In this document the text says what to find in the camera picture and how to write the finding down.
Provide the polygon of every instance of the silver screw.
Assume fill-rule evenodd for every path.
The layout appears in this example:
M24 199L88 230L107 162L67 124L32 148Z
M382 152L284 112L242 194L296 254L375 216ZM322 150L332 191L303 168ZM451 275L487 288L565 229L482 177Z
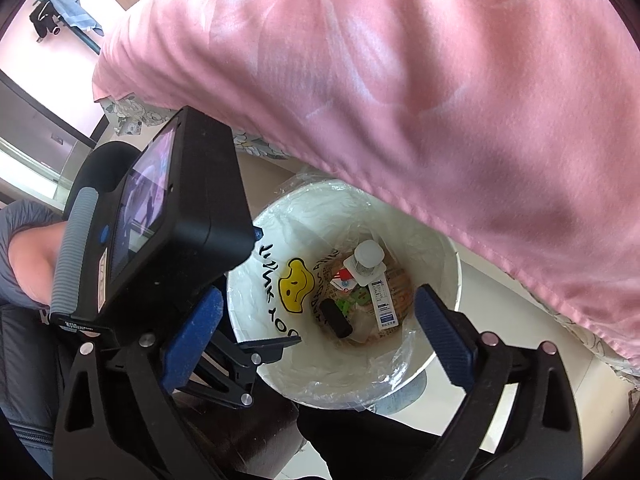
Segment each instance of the silver screw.
M545 341L542 343L542 349L545 354L556 355L558 353L558 347L551 341Z
M80 353L82 355L89 355L93 351L94 351L93 343L82 343L82 346L80 347Z
M154 336L151 332L143 334L140 336L138 343L142 348L149 348L153 346L156 342L156 336Z
M483 332L480 339L487 346L497 346L500 342L500 338L493 332Z

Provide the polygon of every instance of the blue button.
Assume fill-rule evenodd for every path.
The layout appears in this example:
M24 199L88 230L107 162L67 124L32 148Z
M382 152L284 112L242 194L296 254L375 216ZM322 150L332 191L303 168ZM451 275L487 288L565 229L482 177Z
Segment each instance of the blue button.
M105 243L108 237L109 237L109 226L105 225L102 228L102 232L100 233L100 243L101 244Z

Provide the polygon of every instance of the person's arm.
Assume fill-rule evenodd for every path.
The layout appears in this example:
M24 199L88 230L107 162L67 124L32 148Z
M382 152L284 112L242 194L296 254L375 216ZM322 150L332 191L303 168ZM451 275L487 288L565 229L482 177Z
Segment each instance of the person's arm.
M51 304L53 275L66 222L21 231L9 243L9 263L22 291L33 301Z

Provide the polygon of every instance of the gray shirt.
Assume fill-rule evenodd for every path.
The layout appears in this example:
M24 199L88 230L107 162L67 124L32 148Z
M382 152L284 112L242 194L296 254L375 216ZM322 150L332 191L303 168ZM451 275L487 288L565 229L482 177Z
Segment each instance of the gray shirt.
M0 210L0 304L11 303L26 308L43 308L18 286L9 264L9 242L20 231L44 227L62 221L45 205L33 200L17 200Z

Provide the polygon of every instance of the white sticker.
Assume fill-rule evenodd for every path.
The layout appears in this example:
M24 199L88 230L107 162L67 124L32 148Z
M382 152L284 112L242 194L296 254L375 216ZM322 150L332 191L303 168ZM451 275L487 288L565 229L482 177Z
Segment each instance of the white sticker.
M389 292L389 284L386 282L384 274L380 279L369 283L369 292L371 301L373 301L373 309L376 312L378 329L385 330L398 326L398 316L396 315L394 302L391 300L391 292Z
M104 250L98 264L98 313L107 300L107 249Z

